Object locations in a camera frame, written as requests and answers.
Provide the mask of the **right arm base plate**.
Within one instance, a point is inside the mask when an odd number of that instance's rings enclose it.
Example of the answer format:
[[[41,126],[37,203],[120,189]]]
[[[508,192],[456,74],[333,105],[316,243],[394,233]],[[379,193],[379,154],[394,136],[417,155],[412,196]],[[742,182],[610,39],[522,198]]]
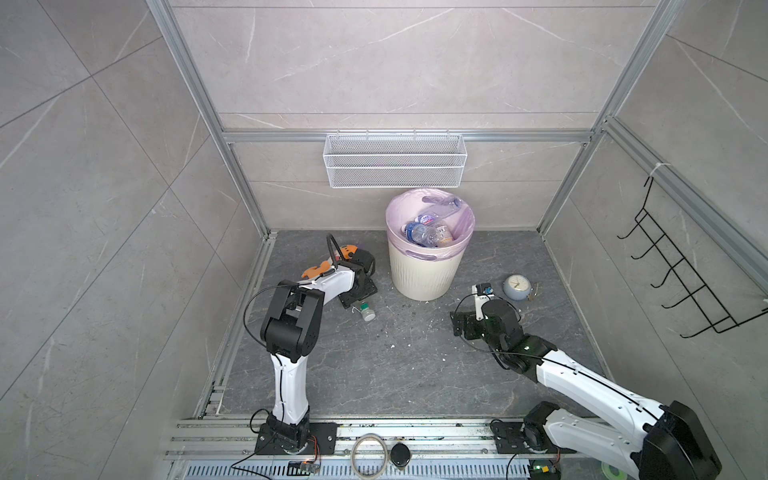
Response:
[[[499,454],[575,454],[576,451],[556,446],[549,437],[523,420],[492,419],[488,427]]]

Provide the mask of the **green label square clear bottle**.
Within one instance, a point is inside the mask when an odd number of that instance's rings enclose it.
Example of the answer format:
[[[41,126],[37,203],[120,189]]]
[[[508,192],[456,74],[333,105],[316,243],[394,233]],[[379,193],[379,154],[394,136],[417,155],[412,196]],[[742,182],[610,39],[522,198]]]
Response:
[[[360,314],[364,322],[371,322],[376,318],[376,313],[367,302],[354,304],[353,310]]]

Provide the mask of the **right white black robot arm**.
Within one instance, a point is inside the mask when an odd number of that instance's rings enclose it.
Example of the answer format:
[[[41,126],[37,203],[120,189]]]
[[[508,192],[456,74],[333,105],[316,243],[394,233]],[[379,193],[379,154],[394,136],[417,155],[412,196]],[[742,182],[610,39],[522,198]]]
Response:
[[[485,343],[505,370],[577,402],[594,419],[548,401],[535,406],[517,434],[524,448],[573,450],[635,479],[715,479],[722,463],[697,414],[633,393],[584,367],[553,343],[523,330],[519,311],[489,294],[474,295],[473,311],[450,314],[453,333]]]

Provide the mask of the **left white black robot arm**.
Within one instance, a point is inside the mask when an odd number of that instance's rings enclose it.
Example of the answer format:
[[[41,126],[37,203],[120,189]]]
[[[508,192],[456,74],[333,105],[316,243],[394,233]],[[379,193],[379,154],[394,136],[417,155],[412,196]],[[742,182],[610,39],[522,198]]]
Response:
[[[370,252],[348,245],[305,270],[300,281],[282,281],[275,289],[260,330],[275,372],[276,400],[267,425],[294,449],[309,438],[306,362],[319,339],[323,308],[337,299],[373,320],[367,299],[377,292],[375,267]]]

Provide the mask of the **clear bottle orange white label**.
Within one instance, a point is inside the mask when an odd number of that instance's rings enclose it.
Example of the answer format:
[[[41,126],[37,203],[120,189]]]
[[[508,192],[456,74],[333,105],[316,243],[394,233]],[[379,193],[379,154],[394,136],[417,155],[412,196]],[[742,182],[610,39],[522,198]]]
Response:
[[[447,247],[454,241],[453,234],[448,226],[440,224],[435,227],[435,245],[438,248]]]

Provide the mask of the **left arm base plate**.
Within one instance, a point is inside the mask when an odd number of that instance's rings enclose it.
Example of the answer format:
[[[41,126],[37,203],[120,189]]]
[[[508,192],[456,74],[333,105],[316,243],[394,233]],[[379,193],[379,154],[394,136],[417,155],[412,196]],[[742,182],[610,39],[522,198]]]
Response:
[[[339,425],[332,422],[288,425],[263,423],[257,434],[257,455],[332,455]]]

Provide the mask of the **Pocari Sweat bottle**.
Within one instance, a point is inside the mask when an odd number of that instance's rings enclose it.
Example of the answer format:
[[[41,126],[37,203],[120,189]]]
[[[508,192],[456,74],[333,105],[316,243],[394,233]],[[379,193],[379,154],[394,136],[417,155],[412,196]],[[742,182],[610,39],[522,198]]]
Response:
[[[431,242],[429,229],[420,222],[409,222],[404,227],[407,240],[413,244],[429,247]]]

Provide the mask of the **long clear blue-tint bottle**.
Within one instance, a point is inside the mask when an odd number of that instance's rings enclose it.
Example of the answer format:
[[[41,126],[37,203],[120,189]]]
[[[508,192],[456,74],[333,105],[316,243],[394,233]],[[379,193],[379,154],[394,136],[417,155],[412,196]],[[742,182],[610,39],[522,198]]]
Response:
[[[415,220],[424,225],[434,224],[458,213],[461,210],[462,205],[463,202],[457,197],[441,199],[436,203],[428,204],[417,215]]]

